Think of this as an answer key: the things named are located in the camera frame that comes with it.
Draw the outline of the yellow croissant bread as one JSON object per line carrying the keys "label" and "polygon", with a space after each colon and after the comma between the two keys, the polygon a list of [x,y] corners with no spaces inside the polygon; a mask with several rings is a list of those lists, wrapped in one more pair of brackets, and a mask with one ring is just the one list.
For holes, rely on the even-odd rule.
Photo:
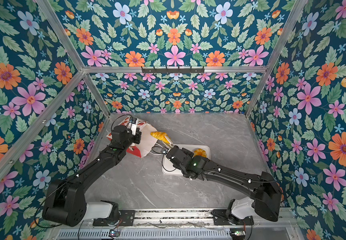
{"label": "yellow croissant bread", "polygon": [[170,139],[168,134],[165,132],[151,132],[150,135],[163,143],[165,143],[165,139]]}

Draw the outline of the yellow ring bread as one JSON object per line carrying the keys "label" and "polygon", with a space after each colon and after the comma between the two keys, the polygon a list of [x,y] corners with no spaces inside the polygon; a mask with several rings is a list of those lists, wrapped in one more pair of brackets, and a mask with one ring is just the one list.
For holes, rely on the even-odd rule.
{"label": "yellow ring bread", "polygon": [[194,151],[194,156],[200,156],[200,157],[206,158],[207,157],[207,152],[204,149],[199,148],[199,149],[196,149]]}

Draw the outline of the red white paper bag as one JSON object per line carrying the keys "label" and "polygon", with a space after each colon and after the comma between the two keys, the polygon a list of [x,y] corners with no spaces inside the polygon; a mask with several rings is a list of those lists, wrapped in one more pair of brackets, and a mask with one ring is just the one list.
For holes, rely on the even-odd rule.
{"label": "red white paper bag", "polygon": [[124,115],[123,120],[111,127],[111,131],[107,135],[107,138],[110,141],[113,139],[113,131],[116,126],[125,126],[129,129],[129,132],[132,135],[136,136],[136,143],[132,143],[127,148],[127,153],[136,157],[146,157],[158,141],[151,135],[151,133],[157,132],[155,127],[153,127],[149,122],[140,120],[131,115]]}

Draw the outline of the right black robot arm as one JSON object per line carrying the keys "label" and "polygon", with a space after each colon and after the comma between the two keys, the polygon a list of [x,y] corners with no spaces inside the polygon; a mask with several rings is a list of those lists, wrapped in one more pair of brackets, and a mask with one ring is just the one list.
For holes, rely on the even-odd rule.
{"label": "right black robot arm", "polygon": [[229,223],[236,225],[254,214],[270,222],[279,220],[282,190],[270,173],[257,175],[233,170],[178,146],[165,148],[163,154],[183,177],[222,184],[246,196],[230,201],[224,216]]}

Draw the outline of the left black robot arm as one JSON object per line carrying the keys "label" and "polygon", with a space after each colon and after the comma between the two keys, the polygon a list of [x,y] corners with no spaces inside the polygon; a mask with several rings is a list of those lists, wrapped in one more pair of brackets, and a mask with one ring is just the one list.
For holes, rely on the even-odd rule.
{"label": "left black robot arm", "polygon": [[131,117],[126,125],[114,127],[110,144],[95,160],[64,180],[51,182],[43,204],[44,220],[69,227],[90,219],[110,219],[113,222],[119,220],[120,213],[116,203],[87,203],[85,193],[105,172],[121,162],[132,144],[141,142],[142,133],[137,123],[138,120]]}

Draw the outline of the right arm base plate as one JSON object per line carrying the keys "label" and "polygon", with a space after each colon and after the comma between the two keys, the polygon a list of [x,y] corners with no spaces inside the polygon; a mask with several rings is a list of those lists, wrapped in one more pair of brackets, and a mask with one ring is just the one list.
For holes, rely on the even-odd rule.
{"label": "right arm base plate", "polygon": [[211,211],[215,226],[251,226],[254,225],[254,220],[251,216],[244,219],[239,219],[232,215],[227,209],[214,209]]}

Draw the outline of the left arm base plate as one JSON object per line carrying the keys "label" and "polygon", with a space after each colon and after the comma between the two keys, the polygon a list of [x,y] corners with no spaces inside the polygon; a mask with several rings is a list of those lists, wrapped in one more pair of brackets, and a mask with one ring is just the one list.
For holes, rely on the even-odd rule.
{"label": "left arm base plate", "polygon": [[109,217],[103,219],[95,219],[94,227],[129,227],[135,220],[136,211],[134,210],[115,210]]}

